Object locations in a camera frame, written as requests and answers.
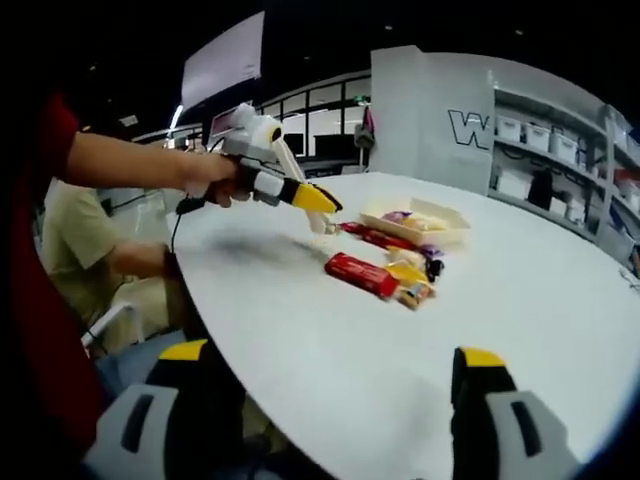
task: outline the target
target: shelf unit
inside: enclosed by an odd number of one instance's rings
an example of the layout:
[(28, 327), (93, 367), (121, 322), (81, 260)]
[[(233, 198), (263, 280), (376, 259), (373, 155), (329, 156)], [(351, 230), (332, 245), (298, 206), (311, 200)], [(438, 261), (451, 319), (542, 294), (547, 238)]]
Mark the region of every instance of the shelf unit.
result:
[(489, 198), (493, 198), (494, 200), (507, 203), (514, 207), (518, 207), (528, 212), (531, 212), (535, 215), (538, 215), (539, 217), (542, 217), (546, 220), (549, 220), (550, 222), (553, 222), (557, 225), (560, 225), (561, 227), (566, 228), (567, 230), (572, 231), (576, 235), (580, 235), (582, 238), (584, 238), (589, 242), (595, 243), (596, 241), (596, 236), (593, 233), (587, 231), (585, 228), (570, 222), (569, 220), (567, 220), (564, 217), (561, 217), (560, 215), (557, 215), (553, 212), (545, 210), (544, 208), (540, 208), (536, 205), (533, 205), (532, 203), (529, 203), (526, 200), (512, 197), (511, 195), (506, 195), (502, 192), (499, 192), (493, 189), (489, 189)]
[[(600, 248), (604, 247), (604, 230), (609, 219), (609, 210), (613, 202), (620, 204), (622, 208), (630, 214), (633, 221), (637, 222), (640, 226), (640, 214), (631, 208), (627, 201), (620, 195), (618, 187), (614, 184), (616, 161), (619, 161), (625, 168), (640, 169), (640, 158), (633, 158), (629, 152), (614, 142), (614, 121), (610, 114), (607, 114), (604, 117), (604, 126), (601, 126), (561, 105), (532, 95), (497, 87), (494, 89), (494, 93), (496, 104), (513, 108), (529, 115), (545, 118), (558, 126), (563, 126), (584, 137), (591, 145), (592, 149), (592, 152), (590, 153), (591, 156), (588, 157), (589, 165), (596, 163), (596, 159), (593, 155), (595, 147), (604, 150), (606, 152), (605, 159), (607, 168), (606, 178), (600, 178), (597, 174), (582, 170), (577, 165), (565, 162), (549, 152), (530, 147), (529, 145), (521, 142), (506, 140), (498, 136), (494, 139), (494, 143), (497, 145), (518, 149), (525, 154), (535, 156), (535, 158), (542, 160), (543, 162), (548, 162), (550, 165), (562, 168), (562, 170), (567, 173), (575, 174), (580, 179), (587, 182), (587, 187), (598, 187), (600, 191), (603, 192), (603, 206), (598, 218), (598, 229), (595, 234), (588, 231), (586, 228), (570, 222), (560, 215), (532, 205), (526, 200), (521, 200), (492, 189), (489, 190), (489, 197), (522, 208), (554, 222), (567, 230), (580, 235), (585, 240), (593, 242)], [(624, 261), (623, 265), (625, 267), (630, 266), (628, 261)]]
[(597, 186), (606, 189), (607, 188), (607, 182), (604, 179), (598, 178), (596, 175), (594, 175), (593, 173), (589, 173), (586, 170), (583, 170), (582, 168), (578, 167), (577, 165), (573, 165), (569, 162), (566, 162), (565, 160), (561, 159), (560, 157), (549, 153), (549, 152), (545, 152), (544, 150), (540, 150), (538, 148), (535, 147), (531, 147), (530, 145), (527, 145), (526, 143), (522, 143), (522, 142), (515, 142), (513, 140), (507, 140), (506, 138), (502, 138), (502, 137), (498, 137), (496, 136), (494, 138), (494, 142), (495, 143), (499, 143), (500, 145), (504, 145), (506, 147), (510, 147), (510, 148), (515, 148), (517, 150), (520, 150), (521, 152), (525, 152), (525, 153), (529, 153), (532, 155), (535, 155), (538, 158), (542, 158), (544, 160), (548, 160), (549, 162), (551, 162), (552, 164), (559, 166), (561, 168), (563, 168), (564, 170), (574, 173), (575, 175), (581, 177), (582, 179), (594, 183)]

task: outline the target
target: white round table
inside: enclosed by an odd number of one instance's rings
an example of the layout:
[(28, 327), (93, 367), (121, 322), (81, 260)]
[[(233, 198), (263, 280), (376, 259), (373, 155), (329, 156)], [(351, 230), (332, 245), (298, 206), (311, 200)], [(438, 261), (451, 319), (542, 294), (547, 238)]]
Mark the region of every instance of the white round table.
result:
[[(304, 213), (208, 205), (183, 217), (177, 257), (231, 369), (310, 458), (348, 480), (450, 479), (454, 349), (489, 349), (568, 428), (588, 461), (616, 428), (640, 371), (640, 296), (594, 245), (474, 193), (385, 174), (323, 178), (357, 220), (372, 200), (416, 197), (469, 221), (417, 312), (330, 277)], [(384, 264), (342, 234), (335, 251)]]

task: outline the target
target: cardboard tray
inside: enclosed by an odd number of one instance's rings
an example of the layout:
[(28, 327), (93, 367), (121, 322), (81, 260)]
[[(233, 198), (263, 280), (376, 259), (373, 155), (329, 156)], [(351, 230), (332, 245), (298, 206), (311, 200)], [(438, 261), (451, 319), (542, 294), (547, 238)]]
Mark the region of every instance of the cardboard tray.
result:
[[(437, 217), (449, 228), (446, 230), (423, 232), (382, 219), (385, 213), (395, 210), (411, 211), (429, 217)], [(360, 213), (360, 217), (362, 223), (366, 226), (404, 238), (418, 246), (429, 244), (441, 247), (463, 243), (469, 228), (471, 228), (469, 223), (467, 223), (457, 210), (417, 198), (409, 198), (398, 202), (371, 204)]]

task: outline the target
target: person in beige shirt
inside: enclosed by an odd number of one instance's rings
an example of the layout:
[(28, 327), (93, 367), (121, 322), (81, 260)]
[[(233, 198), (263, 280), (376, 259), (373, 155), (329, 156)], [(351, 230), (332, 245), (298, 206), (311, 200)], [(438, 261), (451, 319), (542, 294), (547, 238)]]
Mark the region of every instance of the person in beige shirt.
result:
[[(177, 282), (166, 278), (164, 243), (123, 237), (96, 191), (58, 181), (45, 203), (42, 261), (49, 277), (87, 327), (126, 301), (142, 315), (145, 337), (182, 324), (185, 308)], [(104, 331), (102, 345), (115, 353), (133, 344), (127, 314)]]

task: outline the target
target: desk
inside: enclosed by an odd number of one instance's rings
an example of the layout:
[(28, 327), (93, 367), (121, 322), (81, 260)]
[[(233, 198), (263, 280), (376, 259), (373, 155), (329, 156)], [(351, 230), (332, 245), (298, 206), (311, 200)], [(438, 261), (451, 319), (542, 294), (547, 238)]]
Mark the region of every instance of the desk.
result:
[[(640, 296), (614, 260), (474, 193), (377, 173), (321, 184), (345, 205), (341, 221), (373, 196), (414, 196), (459, 210), (471, 231), (445, 257), (438, 297), (412, 312), (324, 274), (299, 210), (248, 202), (182, 219), (177, 257), (195, 305), (283, 433), (338, 478), (450, 479), (451, 364), (470, 345), (502, 356), (562, 419), (578, 459), (597, 452), (640, 366)], [(384, 262), (348, 234), (331, 241)]]

